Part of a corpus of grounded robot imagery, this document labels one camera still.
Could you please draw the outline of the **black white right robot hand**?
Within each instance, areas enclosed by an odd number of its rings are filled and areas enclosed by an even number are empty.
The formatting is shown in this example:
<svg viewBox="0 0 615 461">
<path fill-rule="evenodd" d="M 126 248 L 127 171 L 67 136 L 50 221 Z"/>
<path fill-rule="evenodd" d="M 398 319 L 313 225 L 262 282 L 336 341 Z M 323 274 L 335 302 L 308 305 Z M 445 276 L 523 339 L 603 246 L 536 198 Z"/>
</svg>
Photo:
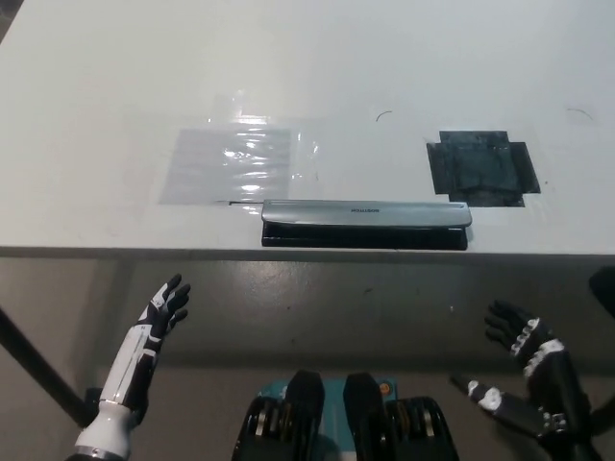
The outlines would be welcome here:
<svg viewBox="0 0 615 461">
<path fill-rule="evenodd" d="M 494 420 L 534 439 L 589 440 L 588 399 L 568 349 L 546 322 L 504 301 L 490 304 L 484 321 L 487 338 L 521 367 L 528 395 L 521 398 L 461 375 L 451 376 L 453 386 Z"/>
</svg>

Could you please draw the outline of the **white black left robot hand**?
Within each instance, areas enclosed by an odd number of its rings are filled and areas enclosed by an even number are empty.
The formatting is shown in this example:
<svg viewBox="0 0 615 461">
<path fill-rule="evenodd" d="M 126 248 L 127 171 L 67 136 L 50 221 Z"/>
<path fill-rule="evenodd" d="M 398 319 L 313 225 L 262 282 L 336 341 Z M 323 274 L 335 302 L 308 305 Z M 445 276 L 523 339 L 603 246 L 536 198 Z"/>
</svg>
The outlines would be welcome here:
<svg viewBox="0 0 615 461">
<path fill-rule="evenodd" d="M 125 335 L 111 365 L 100 400 L 142 416 L 166 337 L 187 316 L 191 286 L 177 274 L 155 293 Z"/>
</svg>

